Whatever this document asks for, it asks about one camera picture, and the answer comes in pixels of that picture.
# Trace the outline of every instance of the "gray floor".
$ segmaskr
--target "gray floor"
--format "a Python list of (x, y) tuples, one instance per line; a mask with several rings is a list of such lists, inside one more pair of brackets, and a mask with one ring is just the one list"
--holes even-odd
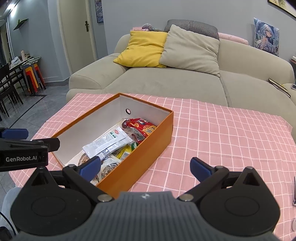
[[(40, 127), (66, 104), (66, 94), (69, 86), (48, 86), (46, 90), (39, 90), (38, 96), (25, 96), (22, 89), (18, 89), (24, 104), (12, 105), (7, 99), (5, 106), (9, 117), (1, 113), (3, 121), (0, 127), (25, 128), (29, 131), (27, 140), (31, 140)], [(15, 187), (8, 172), (0, 172), (0, 210), (6, 193)]]

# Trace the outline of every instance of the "white plastic package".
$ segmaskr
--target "white plastic package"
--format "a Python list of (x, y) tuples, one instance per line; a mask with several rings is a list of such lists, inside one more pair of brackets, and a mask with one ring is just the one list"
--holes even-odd
[(107, 156), (109, 156), (110, 154), (112, 154), (114, 151), (124, 147), (125, 145), (131, 144), (133, 143), (133, 139), (131, 139), (130, 137), (126, 137), (121, 141), (116, 142), (115, 144), (109, 146), (107, 149), (105, 149), (104, 151), (100, 152), (99, 154), (97, 154), (97, 156), (101, 159), (104, 160)]
[(88, 145), (85, 145), (83, 147), (83, 150), (85, 151), (85, 153), (88, 155), (89, 158), (93, 158), (95, 155), (99, 153), (103, 153), (101, 156), (99, 156), (100, 159), (103, 160), (102, 156), (107, 157), (113, 151), (122, 147), (120, 145), (128, 141), (128, 140), (125, 140), (123, 142), (120, 142), (125, 138), (128, 138), (128, 135), (123, 131), (121, 127), (119, 127), (119, 125), (116, 125), (113, 129), (103, 134), (100, 138), (98, 138), (94, 142)]

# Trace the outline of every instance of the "sofa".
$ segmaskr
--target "sofa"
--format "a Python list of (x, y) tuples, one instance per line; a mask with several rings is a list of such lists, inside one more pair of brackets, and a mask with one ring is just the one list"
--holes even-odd
[[(221, 77), (175, 68), (129, 68), (113, 62), (130, 35), (118, 41), (113, 54), (74, 73), (67, 101), (77, 93), (138, 93), (195, 99), (222, 106), (256, 110), (283, 117), (296, 141), (296, 91), (293, 68), (287, 61), (254, 47), (220, 39), (218, 64)], [(271, 78), (291, 94), (276, 89)]]

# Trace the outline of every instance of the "door handle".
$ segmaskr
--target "door handle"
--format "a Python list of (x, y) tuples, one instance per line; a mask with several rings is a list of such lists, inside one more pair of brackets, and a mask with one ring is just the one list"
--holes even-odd
[(86, 31), (89, 32), (89, 24), (87, 23), (87, 21), (85, 21), (85, 27), (86, 27)]

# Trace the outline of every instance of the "beige pillow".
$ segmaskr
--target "beige pillow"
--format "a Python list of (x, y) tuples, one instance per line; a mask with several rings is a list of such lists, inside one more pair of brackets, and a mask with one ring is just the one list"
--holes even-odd
[(219, 44), (217, 39), (172, 25), (159, 63), (220, 77), (217, 60)]

